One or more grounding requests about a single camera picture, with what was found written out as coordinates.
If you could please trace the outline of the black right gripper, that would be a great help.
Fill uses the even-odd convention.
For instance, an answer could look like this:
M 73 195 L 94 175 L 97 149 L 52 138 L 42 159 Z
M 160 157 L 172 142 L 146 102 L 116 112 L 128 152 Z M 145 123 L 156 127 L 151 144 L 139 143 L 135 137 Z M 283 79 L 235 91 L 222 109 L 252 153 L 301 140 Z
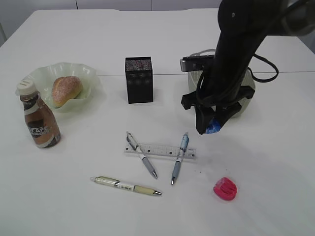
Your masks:
M 217 106 L 216 120 L 223 128 L 225 123 L 241 110 L 242 106 L 239 101 L 243 98 L 251 99 L 254 95 L 254 89 L 250 86 L 240 86 L 235 95 L 222 94 L 222 98 L 215 94 L 201 98 L 198 92 L 199 90 L 196 90 L 183 95 L 181 104 L 185 110 L 195 106 L 196 130 L 200 135 L 205 134 L 206 127 L 215 116 L 215 112 L 211 107 Z

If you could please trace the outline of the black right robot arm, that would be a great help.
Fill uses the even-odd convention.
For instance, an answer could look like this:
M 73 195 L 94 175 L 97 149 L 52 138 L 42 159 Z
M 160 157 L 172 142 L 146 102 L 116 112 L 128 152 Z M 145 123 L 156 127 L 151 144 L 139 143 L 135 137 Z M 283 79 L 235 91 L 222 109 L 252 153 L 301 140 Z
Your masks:
M 219 132 L 239 116 L 260 78 L 249 68 L 267 36 L 304 36 L 315 28 L 312 0 L 223 0 L 218 9 L 220 36 L 215 49 L 181 59 L 181 70 L 198 74 L 196 87 L 183 95 L 184 109 L 195 109 L 199 134 Z

